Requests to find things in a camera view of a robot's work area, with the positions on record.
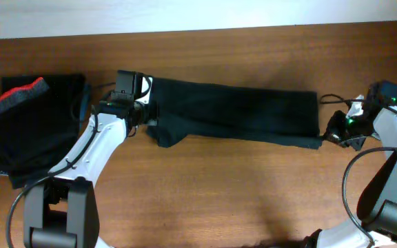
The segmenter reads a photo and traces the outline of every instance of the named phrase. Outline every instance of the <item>folded garment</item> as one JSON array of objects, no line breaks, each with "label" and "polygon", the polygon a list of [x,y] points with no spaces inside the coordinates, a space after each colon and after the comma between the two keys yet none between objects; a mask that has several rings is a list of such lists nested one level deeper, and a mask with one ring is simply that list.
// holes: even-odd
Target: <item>folded garment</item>
[{"label": "folded garment", "polygon": [[188,134],[318,149],[315,92],[290,92],[154,78],[150,106],[157,126],[147,134],[171,147]]},{"label": "folded garment", "polygon": [[[79,122],[72,119],[70,106],[83,92],[84,77],[73,74],[35,78],[2,79],[0,174],[9,175],[14,188],[46,176],[79,135]],[[74,115],[79,117],[79,110]]]}]

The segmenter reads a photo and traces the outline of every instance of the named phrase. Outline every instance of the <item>red trim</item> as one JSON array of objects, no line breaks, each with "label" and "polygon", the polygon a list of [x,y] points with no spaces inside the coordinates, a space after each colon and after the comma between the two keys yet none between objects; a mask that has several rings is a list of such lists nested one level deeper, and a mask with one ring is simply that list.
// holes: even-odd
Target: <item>red trim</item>
[{"label": "red trim", "polygon": [[40,77],[37,80],[35,80],[33,83],[31,83],[31,84],[27,84],[27,85],[24,85],[24,86],[21,86],[21,87],[14,87],[13,89],[11,89],[9,91],[4,92],[4,94],[2,94],[0,96],[0,102],[2,100],[4,100],[4,99],[8,98],[9,96],[14,94],[15,92],[18,92],[18,91],[21,91],[21,90],[31,90],[36,84],[38,84],[42,80],[43,80],[43,78]]}]

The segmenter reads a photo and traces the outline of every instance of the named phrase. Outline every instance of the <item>wooden tabletop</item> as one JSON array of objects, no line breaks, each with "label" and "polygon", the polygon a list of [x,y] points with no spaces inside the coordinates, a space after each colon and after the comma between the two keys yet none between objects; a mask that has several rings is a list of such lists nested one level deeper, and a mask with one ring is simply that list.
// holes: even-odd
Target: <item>wooden tabletop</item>
[{"label": "wooden tabletop", "polygon": [[[375,81],[397,83],[397,22],[0,40],[0,78],[82,72],[96,85],[113,81],[117,69],[352,98]],[[321,132],[335,110],[346,109],[320,107]],[[364,148],[378,145],[369,139]],[[116,247],[301,239],[346,220],[340,183],[355,155],[330,143],[310,150],[200,136],[165,149],[139,130],[116,149],[96,185],[101,237]],[[372,154],[353,168],[352,209],[384,160]],[[0,247],[17,193],[0,177]],[[12,224],[16,247],[22,209]]]}]

